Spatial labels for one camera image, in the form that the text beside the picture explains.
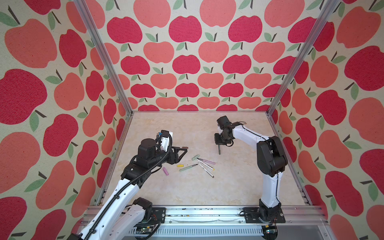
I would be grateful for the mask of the pink pen cap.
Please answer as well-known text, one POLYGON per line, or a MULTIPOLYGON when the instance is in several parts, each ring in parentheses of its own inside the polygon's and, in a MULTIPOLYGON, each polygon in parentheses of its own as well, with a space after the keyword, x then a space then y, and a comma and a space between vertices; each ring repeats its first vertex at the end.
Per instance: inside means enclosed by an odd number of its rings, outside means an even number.
POLYGON ((165 173, 166 176, 169 175, 169 172, 167 171, 167 169, 165 167, 163 167, 163 172, 165 173))

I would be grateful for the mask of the white yellow-tipped pen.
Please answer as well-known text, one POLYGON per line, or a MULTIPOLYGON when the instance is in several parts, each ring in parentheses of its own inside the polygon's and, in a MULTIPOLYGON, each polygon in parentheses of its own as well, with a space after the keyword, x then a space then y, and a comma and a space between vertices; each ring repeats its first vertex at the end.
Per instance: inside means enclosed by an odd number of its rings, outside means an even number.
POLYGON ((209 166, 208 164, 206 164, 206 163, 204 163, 202 161, 199 161, 199 163, 202 164, 203 166, 209 168, 210 170, 213 170, 213 171, 215 170, 213 167, 209 166))

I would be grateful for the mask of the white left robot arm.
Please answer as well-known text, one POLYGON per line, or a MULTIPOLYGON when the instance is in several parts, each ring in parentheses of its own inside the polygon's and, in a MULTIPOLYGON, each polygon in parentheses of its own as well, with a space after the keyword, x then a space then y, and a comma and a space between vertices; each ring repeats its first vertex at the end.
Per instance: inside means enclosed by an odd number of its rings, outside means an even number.
POLYGON ((138 153, 124 168, 113 194, 91 222, 70 240, 121 240, 137 224, 146 224, 153 216, 153 204, 143 198, 129 202, 145 181, 162 165, 174 165, 187 153, 187 148, 173 146, 172 134, 161 132, 155 139, 144 139, 138 153))

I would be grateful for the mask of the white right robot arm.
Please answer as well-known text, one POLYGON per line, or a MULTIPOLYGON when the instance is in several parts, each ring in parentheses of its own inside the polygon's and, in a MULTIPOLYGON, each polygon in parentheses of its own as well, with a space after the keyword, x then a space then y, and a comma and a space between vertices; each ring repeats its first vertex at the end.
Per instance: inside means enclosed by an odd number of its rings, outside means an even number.
POLYGON ((257 152, 257 165, 263 173, 263 193, 259 200, 259 218, 268 223, 278 217, 281 210, 279 197, 281 180, 288 160, 279 137, 268 137, 245 127, 245 122, 230 122, 227 116, 217 119, 219 132, 215 144, 230 147, 241 140, 257 152))

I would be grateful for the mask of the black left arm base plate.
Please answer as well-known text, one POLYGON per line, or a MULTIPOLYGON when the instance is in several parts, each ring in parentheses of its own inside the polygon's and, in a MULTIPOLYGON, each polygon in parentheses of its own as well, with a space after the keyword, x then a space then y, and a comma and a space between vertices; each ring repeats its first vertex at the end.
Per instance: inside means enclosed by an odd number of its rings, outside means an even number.
POLYGON ((146 209, 145 216, 143 219, 144 224, 163 224, 166 217, 166 208, 153 208, 146 209))

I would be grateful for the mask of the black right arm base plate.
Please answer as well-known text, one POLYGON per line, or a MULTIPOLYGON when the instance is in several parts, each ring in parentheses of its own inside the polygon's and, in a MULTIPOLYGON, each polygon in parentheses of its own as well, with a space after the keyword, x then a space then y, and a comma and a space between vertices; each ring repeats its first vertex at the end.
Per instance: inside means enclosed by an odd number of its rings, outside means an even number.
POLYGON ((282 210, 277 212, 268 213, 267 210, 263 210, 259 207, 243 208, 239 213, 241 217, 244 217, 247 224, 284 224, 286 223, 285 216, 282 210))

